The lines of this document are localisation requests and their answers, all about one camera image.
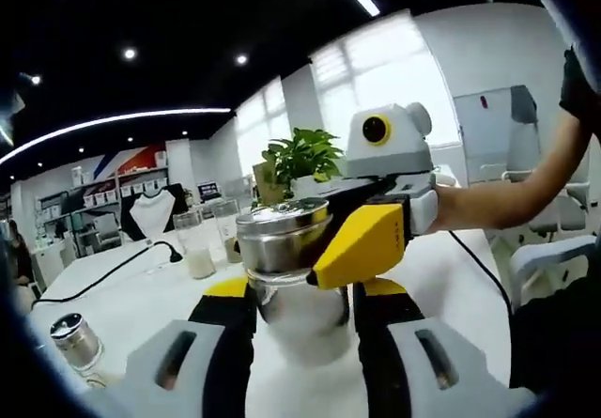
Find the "glass cup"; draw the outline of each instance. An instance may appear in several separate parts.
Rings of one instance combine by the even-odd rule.
[[[215,272],[203,233],[203,218],[199,209],[193,209],[173,216],[177,239],[183,248],[184,260],[194,279],[204,279]]]
[[[227,262],[239,263],[242,261],[242,256],[236,238],[236,217],[239,215],[238,202],[236,199],[224,199],[213,205],[212,208],[219,235],[222,237]]]

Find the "metal jar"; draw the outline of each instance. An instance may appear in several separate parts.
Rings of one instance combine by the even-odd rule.
[[[50,336],[67,362],[77,371],[86,371],[102,355],[102,343],[78,313],[59,318],[51,326]]]
[[[327,245],[328,201],[306,198],[256,209],[237,219],[244,268],[259,313],[285,357],[316,366],[350,345],[345,288],[321,290],[306,276]]]

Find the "potted plant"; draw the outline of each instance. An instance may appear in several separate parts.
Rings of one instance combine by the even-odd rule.
[[[333,139],[336,136],[321,129],[294,129],[292,140],[271,140],[262,152],[265,161],[273,166],[266,172],[269,178],[265,181],[284,186],[285,198],[318,193],[318,183],[341,176],[334,160],[344,152],[332,145]]]

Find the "window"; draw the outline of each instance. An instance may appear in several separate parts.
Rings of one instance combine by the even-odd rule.
[[[455,110],[438,63],[408,13],[368,25],[312,56],[324,125],[346,148],[350,119],[388,103],[420,102],[431,147],[459,143]]]
[[[291,135],[279,78],[240,106],[235,128],[242,175],[247,176],[253,173],[254,165],[264,161],[261,152],[267,148],[270,139]]]

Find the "ceiling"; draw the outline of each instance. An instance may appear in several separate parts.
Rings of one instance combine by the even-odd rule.
[[[374,0],[382,15],[484,1]],[[354,0],[21,0],[15,9],[10,80],[26,104],[13,120],[16,146],[105,116],[236,109],[274,77],[305,64],[316,48],[371,19]],[[132,61],[122,56],[126,47],[137,50]],[[238,54],[248,55],[245,66],[235,63]],[[31,85],[18,72],[42,81]],[[0,165],[0,183],[178,139],[183,131],[207,139],[232,115],[152,117],[69,133]]]

